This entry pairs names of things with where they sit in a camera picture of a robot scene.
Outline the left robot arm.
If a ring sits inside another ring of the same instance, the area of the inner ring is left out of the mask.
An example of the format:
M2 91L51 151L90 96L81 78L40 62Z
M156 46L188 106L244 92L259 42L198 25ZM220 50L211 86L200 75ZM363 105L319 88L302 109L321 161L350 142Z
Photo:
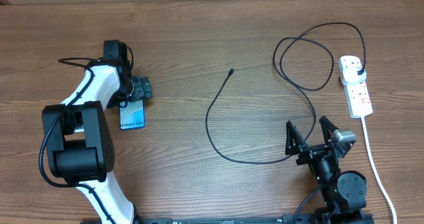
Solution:
M118 108L123 131L143 128L144 104L152 97L149 79L133 75L132 49L119 40L106 40L102 57L87 58L83 68L76 90L42 111L40 174L51 186L79 190L100 223L145 223L115 177L105 110Z

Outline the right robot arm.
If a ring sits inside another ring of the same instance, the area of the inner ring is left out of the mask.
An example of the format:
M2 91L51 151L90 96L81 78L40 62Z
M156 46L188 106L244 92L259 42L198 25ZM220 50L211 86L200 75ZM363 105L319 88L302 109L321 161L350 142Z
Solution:
M286 154L297 156L298 166L308 165L318 188L299 204L294 214L282 215L282 222L373 223L372 215L362 212L366 207L366 178L354 170L342 172L339 167L339 160L353 147L356 135L336 127L325 116L319 122L324 143L313 146L306 143L291 121L286 123ZM317 193L321 193L325 205L313 213L301 214L305 203Z

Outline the blue Galaxy smartphone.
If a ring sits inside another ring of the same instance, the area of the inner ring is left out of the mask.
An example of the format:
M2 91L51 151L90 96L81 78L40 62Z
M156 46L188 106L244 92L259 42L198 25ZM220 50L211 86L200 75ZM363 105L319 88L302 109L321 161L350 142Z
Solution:
M144 101L121 102L119 104L121 130L141 129L145 127Z

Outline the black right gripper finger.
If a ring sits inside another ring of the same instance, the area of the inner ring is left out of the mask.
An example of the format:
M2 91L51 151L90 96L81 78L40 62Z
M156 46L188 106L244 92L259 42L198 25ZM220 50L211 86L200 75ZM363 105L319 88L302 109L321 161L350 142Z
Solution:
M319 123L321 125L321 129L323 132L323 138L326 144L329 144L331 142L331 135L338 130L339 128L336 127L326 116L322 116L319 119Z
M303 152L303 149L307 147L305 139L302 137L300 132L297 130L295 125L288 121L286 123L286 155L295 155Z

